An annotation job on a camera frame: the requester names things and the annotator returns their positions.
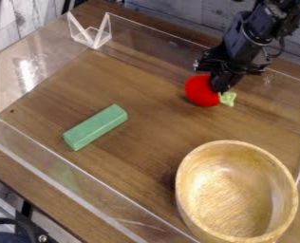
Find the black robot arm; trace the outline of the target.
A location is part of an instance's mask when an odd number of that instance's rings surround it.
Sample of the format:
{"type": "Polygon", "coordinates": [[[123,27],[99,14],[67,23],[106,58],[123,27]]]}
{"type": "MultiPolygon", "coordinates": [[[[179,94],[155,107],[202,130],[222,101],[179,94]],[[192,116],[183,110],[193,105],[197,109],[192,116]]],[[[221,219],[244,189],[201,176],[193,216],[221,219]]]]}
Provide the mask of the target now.
{"type": "Polygon", "coordinates": [[[213,92],[226,92],[248,74],[260,75],[285,51],[285,38],[300,27],[300,0],[256,0],[241,11],[222,36],[194,61],[196,71],[209,71],[213,92]]]}

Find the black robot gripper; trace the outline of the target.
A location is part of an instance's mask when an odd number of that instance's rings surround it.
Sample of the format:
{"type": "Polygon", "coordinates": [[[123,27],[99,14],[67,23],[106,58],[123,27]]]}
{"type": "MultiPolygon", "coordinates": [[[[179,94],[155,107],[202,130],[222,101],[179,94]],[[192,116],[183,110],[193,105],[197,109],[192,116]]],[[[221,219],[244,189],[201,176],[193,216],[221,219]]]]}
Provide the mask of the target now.
{"type": "Polygon", "coordinates": [[[217,46],[204,51],[200,59],[194,61],[196,71],[212,73],[210,85],[216,93],[229,91],[240,82],[244,75],[258,75],[272,64],[272,57],[262,47],[217,46]]]}

